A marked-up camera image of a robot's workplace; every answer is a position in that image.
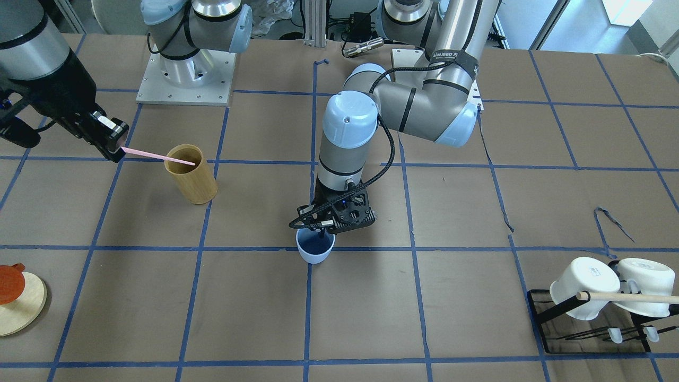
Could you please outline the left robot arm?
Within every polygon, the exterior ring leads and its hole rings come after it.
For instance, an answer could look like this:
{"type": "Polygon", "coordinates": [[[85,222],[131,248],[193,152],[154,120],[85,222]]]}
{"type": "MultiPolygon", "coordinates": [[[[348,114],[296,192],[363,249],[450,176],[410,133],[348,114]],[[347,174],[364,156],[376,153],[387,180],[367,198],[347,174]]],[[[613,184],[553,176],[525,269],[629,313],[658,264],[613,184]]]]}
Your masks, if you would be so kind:
{"type": "Polygon", "coordinates": [[[291,228],[337,234],[368,227],[376,216],[367,187],[389,169],[395,142],[388,135],[386,165],[363,180],[370,142],[379,128],[461,147],[473,132],[478,107],[468,97],[490,32],[497,1],[381,1],[382,37],[423,50],[410,67],[362,64],[325,109],[313,201],[299,206],[291,228]]]}

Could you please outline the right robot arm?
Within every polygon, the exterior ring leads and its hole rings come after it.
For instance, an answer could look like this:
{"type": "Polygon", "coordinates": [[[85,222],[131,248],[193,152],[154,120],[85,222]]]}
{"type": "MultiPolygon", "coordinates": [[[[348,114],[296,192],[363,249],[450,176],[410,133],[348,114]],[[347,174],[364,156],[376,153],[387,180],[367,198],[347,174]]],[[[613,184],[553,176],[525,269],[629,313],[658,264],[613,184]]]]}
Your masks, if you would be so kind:
{"type": "MultiPolygon", "coordinates": [[[[142,1],[148,27],[146,47],[153,64],[138,100],[153,94],[178,94],[220,104],[228,96],[226,62],[214,53],[244,53],[253,28],[253,11],[241,1],[142,1]]],[[[40,143],[40,130],[19,118],[31,106],[71,135],[93,145],[107,160],[119,162],[129,126],[109,118],[95,101],[97,85],[59,29],[37,1],[2,1],[2,138],[23,148],[40,143]]]]}

